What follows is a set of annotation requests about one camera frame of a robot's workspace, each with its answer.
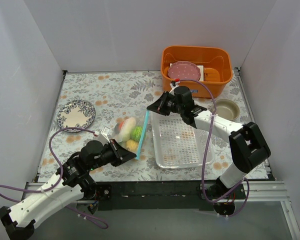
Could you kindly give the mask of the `pink dotted plate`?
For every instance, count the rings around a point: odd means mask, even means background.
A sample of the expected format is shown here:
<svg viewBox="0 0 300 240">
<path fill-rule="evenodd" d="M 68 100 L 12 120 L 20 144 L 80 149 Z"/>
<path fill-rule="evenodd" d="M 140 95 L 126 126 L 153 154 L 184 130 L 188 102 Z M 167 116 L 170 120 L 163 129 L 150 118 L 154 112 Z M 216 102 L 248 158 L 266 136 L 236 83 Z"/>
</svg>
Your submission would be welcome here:
<svg viewBox="0 0 300 240">
<path fill-rule="evenodd" d="M 171 79 L 194 81 L 199 81 L 202 76 L 200 68 L 189 61 L 177 61 L 172 63 L 168 68 L 167 74 Z"/>
</svg>

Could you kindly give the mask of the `blue floral plate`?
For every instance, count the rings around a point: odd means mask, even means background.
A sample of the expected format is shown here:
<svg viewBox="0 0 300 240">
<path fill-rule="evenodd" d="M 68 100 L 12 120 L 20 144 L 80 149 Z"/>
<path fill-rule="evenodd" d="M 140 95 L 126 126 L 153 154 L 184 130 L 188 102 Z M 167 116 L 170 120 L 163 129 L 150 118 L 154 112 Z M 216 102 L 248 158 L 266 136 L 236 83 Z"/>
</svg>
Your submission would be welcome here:
<svg viewBox="0 0 300 240">
<path fill-rule="evenodd" d="M 87 100 L 73 100 L 65 104 L 56 116 L 57 125 L 66 132 L 77 133 L 81 129 L 88 128 L 94 121 L 96 110 L 92 103 Z"/>
</svg>

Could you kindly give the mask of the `floral tablecloth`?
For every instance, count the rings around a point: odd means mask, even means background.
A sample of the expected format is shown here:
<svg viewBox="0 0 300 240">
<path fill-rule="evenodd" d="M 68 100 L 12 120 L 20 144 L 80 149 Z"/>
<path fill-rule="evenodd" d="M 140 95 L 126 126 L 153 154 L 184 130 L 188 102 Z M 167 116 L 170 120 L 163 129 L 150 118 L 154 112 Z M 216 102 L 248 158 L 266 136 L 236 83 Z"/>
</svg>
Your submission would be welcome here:
<svg viewBox="0 0 300 240">
<path fill-rule="evenodd" d="M 91 131 L 101 131 L 104 127 L 113 129 L 125 117 L 142 116 L 146 107 L 162 92 L 159 71 L 68 73 L 63 81 L 57 109 L 73 100 L 86 100 L 94 105 L 96 116 L 90 132 L 61 132 L 56 120 L 51 123 L 37 181 L 47 181 L 56 172 L 59 162 L 65 162 L 91 141 L 94 138 Z M 139 160 L 132 159 L 119 167 L 106 165 L 90 174 L 97 182 L 214 180 L 230 166 L 232 156 L 230 146 L 219 137 L 212 136 L 210 146 L 215 158 L 205 170 L 200 167 L 163 169 L 157 165 L 152 127 L 148 125 Z"/>
</svg>

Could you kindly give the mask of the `beige ceramic bowl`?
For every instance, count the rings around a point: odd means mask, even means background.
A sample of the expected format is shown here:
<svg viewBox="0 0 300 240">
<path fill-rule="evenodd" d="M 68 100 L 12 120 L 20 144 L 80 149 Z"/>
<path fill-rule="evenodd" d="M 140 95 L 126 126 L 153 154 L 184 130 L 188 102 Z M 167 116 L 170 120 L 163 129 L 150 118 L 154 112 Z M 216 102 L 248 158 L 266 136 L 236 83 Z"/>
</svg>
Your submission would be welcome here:
<svg viewBox="0 0 300 240">
<path fill-rule="evenodd" d="M 234 121 L 240 116 L 239 106 L 229 99 L 217 100 L 212 110 L 215 111 L 218 116 L 229 121 Z"/>
</svg>

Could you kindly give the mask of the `orange soap dish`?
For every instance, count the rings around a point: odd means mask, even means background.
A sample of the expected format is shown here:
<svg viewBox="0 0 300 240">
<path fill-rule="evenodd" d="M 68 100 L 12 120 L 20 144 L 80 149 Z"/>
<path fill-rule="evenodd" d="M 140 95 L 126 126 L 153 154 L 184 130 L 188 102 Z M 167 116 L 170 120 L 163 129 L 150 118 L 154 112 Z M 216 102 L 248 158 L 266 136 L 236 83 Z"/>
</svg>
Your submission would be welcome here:
<svg viewBox="0 0 300 240">
<path fill-rule="evenodd" d="M 214 68 L 204 67 L 203 80 L 206 82 L 220 82 L 220 73 Z"/>
</svg>

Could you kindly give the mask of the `orange plastic tub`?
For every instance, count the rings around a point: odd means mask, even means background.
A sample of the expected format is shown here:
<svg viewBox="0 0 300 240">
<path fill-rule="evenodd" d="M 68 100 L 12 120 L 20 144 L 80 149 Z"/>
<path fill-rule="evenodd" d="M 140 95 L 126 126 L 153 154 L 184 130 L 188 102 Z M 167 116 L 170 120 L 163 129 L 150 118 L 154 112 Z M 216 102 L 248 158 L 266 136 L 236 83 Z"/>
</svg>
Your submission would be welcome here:
<svg viewBox="0 0 300 240">
<path fill-rule="evenodd" d="M 179 79 L 196 98 L 218 97 L 233 78 L 229 54 L 216 47 L 168 46 L 162 52 L 160 71 L 164 91 Z"/>
</svg>

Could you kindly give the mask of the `yellow pear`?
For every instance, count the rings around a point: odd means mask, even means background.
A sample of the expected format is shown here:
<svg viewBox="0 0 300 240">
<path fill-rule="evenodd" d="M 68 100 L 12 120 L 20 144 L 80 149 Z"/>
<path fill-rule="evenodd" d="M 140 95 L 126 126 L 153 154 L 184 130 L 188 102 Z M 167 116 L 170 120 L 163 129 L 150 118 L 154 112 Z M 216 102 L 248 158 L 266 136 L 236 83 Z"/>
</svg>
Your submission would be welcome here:
<svg viewBox="0 0 300 240">
<path fill-rule="evenodd" d="M 129 139 L 126 143 L 125 143 L 126 149 L 130 152 L 134 152 L 136 153 L 139 147 L 139 143 Z"/>
</svg>

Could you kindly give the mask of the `white plastic basket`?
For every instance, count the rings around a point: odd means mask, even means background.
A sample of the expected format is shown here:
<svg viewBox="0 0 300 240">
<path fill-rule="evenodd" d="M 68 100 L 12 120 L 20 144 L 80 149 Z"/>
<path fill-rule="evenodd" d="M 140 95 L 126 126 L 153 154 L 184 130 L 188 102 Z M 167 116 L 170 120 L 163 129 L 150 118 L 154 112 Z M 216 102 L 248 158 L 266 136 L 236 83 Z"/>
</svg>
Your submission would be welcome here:
<svg viewBox="0 0 300 240">
<path fill-rule="evenodd" d="M 201 167 L 208 132 L 193 128 L 175 113 L 150 113 L 157 165 L 162 169 Z"/>
</svg>

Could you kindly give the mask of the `green bell pepper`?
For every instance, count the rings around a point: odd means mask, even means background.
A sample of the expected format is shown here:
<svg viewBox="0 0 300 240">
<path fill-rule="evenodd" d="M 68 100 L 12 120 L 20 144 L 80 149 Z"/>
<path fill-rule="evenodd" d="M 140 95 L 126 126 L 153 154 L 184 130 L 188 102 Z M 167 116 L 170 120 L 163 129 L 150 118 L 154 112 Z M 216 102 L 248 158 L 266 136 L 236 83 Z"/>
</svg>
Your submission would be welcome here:
<svg viewBox="0 0 300 240">
<path fill-rule="evenodd" d="M 130 138 L 136 142 L 139 142 L 142 136 L 143 127 L 142 126 L 136 126 L 130 134 Z"/>
</svg>

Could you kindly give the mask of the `black base bar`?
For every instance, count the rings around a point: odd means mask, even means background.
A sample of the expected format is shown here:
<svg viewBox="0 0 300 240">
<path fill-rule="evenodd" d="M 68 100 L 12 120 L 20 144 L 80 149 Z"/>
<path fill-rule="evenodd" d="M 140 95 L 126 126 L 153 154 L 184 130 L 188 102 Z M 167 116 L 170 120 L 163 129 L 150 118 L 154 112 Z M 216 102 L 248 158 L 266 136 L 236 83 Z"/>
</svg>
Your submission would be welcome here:
<svg viewBox="0 0 300 240">
<path fill-rule="evenodd" d="M 96 196 L 76 200 L 89 205 L 97 201 L 99 211 L 195 209 L 213 211 L 202 194 L 199 180 L 98 182 Z"/>
</svg>

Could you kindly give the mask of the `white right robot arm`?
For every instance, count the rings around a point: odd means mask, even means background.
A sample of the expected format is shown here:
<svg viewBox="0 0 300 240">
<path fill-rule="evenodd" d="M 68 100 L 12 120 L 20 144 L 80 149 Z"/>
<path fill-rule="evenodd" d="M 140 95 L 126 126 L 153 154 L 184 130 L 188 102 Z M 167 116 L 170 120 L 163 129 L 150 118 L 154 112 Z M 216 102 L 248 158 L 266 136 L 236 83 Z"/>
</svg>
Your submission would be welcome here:
<svg viewBox="0 0 300 240">
<path fill-rule="evenodd" d="M 208 131 L 229 143 L 232 164 L 211 186 L 222 199 L 233 195 L 235 187 L 244 177 L 271 156 L 271 150 L 256 123 L 241 124 L 212 113 L 195 103 L 186 86 L 176 87 L 173 93 L 165 91 L 147 110 L 163 116 L 179 114 L 185 124 Z"/>
</svg>

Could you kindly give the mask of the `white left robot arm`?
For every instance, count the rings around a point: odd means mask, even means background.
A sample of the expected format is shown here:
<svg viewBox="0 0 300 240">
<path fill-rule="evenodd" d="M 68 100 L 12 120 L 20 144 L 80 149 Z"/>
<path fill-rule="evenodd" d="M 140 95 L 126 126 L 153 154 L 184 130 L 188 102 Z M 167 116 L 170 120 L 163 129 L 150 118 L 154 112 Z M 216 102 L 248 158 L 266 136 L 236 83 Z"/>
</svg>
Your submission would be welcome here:
<svg viewBox="0 0 300 240">
<path fill-rule="evenodd" d="M 0 208 L 0 220 L 11 240 L 27 240 L 47 218 L 76 200 L 96 196 L 90 172 L 111 164 L 118 167 L 136 157 L 114 139 L 92 140 L 75 152 L 38 190 L 17 204 Z"/>
</svg>

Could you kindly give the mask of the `clear zip top bag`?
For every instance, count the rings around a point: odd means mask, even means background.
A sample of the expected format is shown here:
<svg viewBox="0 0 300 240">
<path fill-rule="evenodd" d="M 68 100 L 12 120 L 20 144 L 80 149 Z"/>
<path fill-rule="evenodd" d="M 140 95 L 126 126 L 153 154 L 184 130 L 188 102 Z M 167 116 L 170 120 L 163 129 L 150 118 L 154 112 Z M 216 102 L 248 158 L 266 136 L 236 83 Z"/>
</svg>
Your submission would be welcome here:
<svg viewBox="0 0 300 240">
<path fill-rule="evenodd" d="M 134 153 L 139 160 L 144 140 L 146 139 L 147 126 L 150 112 L 146 110 L 141 116 L 125 117 L 118 122 L 112 132 L 112 137 L 126 150 Z"/>
</svg>

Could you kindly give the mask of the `white radish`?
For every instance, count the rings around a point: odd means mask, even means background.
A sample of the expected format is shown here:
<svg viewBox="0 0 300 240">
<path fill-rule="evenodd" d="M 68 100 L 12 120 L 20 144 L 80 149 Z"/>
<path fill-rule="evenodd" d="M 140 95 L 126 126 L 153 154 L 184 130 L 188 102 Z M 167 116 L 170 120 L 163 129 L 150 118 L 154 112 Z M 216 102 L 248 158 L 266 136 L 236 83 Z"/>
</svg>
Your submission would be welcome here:
<svg viewBox="0 0 300 240">
<path fill-rule="evenodd" d="M 130 139 L 131 132 L 136 127 L 136 124 L 137 120 L 135 117 L 130 117 L 123 122 L 119 132 L 123 142 L 126 142 Z"/>
</svg>

